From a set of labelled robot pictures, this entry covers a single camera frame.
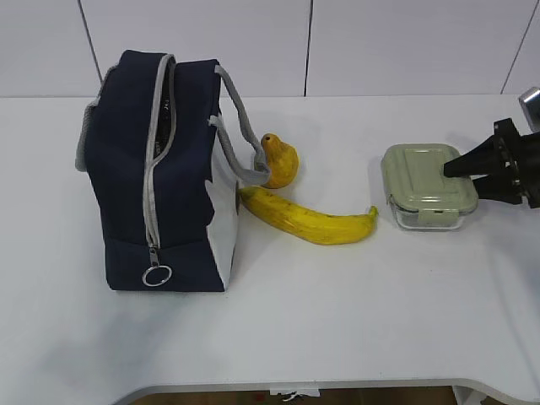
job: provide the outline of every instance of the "food container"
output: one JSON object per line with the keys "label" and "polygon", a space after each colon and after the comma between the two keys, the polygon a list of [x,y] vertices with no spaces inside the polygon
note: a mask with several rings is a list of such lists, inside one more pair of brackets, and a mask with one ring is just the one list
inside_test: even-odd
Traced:
{"label": "food container", "polygon": [[469,177],[443,175],[446,162],[460,154],[442,143],[390,147],[382,160],[386,200],[405,230],[456,230],[478,205]]}

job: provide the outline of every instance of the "yellow banana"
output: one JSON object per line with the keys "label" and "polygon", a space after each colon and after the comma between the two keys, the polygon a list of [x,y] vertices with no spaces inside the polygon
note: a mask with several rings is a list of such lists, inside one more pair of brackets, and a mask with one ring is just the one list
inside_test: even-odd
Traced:
{"label": "yellow banana", "polygon": [[340,245],[363,240],[375,228],[377,208],[363,215],[318,213],[257,186],[240,189],[244,206],[271,226],[319,245]]}

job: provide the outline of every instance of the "zipper pull ring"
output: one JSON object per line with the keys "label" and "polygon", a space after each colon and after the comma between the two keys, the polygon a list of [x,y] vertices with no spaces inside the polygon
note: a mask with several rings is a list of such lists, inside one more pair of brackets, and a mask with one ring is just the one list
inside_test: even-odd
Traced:
{"label": "zipper pull ring", "polygon": [[[158,248],[156,246],[150,246],[149,247],[150,252],[150,267],[146,269],[146,272],[143,273],[143,284],[147,287],[159,287],[160,285],[165,284],[170,280],[172,277],[172,268],[169,266],[161,265],[159,264],[159,257],[158,257]],[[148,281],[148,276],[153,271],[161,271],[163,272],[165,270],[165,274],[162,276],[161,279],[157,280],[155,283],[151,283]]]}

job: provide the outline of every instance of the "metal ring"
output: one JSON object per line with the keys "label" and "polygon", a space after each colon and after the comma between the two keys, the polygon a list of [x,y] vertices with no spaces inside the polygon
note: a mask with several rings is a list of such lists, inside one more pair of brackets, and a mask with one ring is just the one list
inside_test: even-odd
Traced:
{"label": "metal ring", "polygon": [[[146,280],[146,277],[149,276],[149,274],[153,271],[153,270],[157,270],[158,268],[164,268],[167,270],[167,276],[159,281],[158,283],[149,283],[147,280]],[[143,284],[146,285],[147,287],[159,287],[160,285],[163,285],[165,284],[166,282],[168,282],[170,280],[170,278],[172,277],[172,268],[170,268],[169,266],[163,266],[163,265],[159,265],[159,266],[152,266],[152,267],[149,267],[147,268],[146,272],[143,273]]]}

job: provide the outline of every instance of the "insulated lunch bag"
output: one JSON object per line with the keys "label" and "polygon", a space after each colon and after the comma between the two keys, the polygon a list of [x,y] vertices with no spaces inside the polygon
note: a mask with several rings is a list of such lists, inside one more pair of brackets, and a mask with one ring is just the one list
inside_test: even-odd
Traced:
{"label": "insulated lunch bag", "polygon": [[[219,109],[223,80],[254,169],[240,165]],[[238,181],[263,184],[266,157],[216,60],[125,51],[84,112],[75,165],[100,206],[115,290],[224,291],[236,241]]]}

